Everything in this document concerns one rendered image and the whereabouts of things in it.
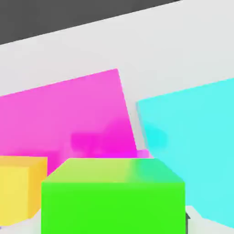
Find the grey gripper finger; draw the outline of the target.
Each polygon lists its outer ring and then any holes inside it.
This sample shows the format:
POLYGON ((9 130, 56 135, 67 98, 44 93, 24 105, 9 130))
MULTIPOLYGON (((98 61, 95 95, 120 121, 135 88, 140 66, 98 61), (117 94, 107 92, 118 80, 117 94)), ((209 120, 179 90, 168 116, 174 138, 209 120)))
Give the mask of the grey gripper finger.
POLYGON ((186 206, 186 234, 202 233, 202 217, 193 206, 186 206))

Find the small yellow cube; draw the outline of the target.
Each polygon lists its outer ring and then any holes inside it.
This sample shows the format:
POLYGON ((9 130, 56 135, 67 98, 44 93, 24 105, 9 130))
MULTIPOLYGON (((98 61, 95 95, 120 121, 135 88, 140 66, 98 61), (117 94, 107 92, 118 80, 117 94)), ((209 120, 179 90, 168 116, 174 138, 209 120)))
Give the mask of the small yellow cube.
POLYGON ((0 226, 27 220, 38 212, 47 173, 46 157, 0 156, 0 226))

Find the small green cube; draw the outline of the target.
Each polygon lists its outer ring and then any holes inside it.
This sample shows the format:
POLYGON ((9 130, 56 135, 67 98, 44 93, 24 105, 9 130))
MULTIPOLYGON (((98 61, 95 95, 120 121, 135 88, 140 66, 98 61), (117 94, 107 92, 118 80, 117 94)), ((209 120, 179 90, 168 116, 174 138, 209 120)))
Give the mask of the small green cube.
POLYGON ((185 183, 159 159, 67 159, 42 182, 41 234, 186 234, 185 183))

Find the large cyan box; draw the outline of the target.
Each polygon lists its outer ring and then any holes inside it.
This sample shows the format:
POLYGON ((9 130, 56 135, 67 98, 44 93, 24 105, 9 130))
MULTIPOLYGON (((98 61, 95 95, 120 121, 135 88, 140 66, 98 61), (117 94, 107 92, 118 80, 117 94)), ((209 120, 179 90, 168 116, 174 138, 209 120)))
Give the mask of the large cyan box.
POLYGON ((146 148, 186 185, 186 205, 234 228, 234 78, 137 102, 146 148))

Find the large magenta box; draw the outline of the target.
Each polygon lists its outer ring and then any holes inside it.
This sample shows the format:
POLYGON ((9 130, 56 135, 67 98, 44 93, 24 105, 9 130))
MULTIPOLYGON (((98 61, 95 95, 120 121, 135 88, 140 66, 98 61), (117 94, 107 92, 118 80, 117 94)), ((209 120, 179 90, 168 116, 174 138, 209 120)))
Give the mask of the large magenta box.
POLYGON ((117 69, 0 96, 0 155, 71 157, 134 151, 117 69))

